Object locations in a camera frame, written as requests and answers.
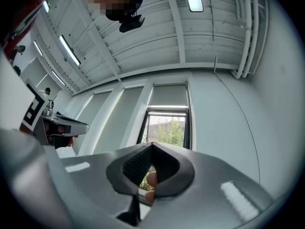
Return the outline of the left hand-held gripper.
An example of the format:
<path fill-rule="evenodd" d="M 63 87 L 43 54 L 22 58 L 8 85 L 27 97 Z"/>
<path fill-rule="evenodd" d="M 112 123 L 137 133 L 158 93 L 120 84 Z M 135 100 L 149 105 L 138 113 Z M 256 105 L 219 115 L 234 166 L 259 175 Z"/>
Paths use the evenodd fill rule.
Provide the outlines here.
<path fill-rule="evenodd" d="M 34 94 L 22 121 L 22 129 L 26 128 L 41 145 L 53 146 L 55 149 L 70 143 L 71 136 L 86 134 L 90 126 L 86 123 L 53 112 L 53 101 L 48 100 L 36 88 L 30 79 L 25 85 Z"/>

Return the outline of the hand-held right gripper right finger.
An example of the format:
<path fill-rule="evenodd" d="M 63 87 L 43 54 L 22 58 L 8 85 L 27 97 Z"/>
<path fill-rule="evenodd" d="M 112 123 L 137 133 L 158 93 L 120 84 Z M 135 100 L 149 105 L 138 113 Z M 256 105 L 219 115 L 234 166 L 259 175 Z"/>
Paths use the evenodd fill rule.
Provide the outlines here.
<path fill-rule="evenodd" d="M 158 184 L 144 229 L 255 229 L 272 205 L 255 181 L 214 156 L 152 143 Z"/>

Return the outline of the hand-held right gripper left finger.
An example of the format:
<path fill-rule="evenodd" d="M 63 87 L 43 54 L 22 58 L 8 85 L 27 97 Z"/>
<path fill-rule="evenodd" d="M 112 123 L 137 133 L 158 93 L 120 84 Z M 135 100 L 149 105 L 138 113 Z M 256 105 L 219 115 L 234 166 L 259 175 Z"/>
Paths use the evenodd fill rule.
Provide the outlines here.
<path fill-rule="evenodd" d="M 153 211 L 141 219 L 139 185 L 153 157 L 152 144 L 113 152 L 64 158 L 72 197 L 68 206 L 74 229 L 151 229 Z"/>

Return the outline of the person's right hand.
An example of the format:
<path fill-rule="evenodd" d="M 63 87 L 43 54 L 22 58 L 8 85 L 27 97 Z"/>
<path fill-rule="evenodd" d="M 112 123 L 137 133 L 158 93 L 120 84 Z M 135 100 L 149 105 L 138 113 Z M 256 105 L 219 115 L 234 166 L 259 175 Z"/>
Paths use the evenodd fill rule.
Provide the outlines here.
<path fill-rule="evenodd" d="M 148 183 L 148 185 L 150 185 L 153 188 L 157 187 L 157 173 L 155 171 L 151 172 L 148 174 L 146 181 Z M 150 190 L 147 191 L 145 194 L 145 199 L 148 203 L 152 204 L 154 202 L 154 198 L 155 198 L 155 191 L 154 190 Z"/>

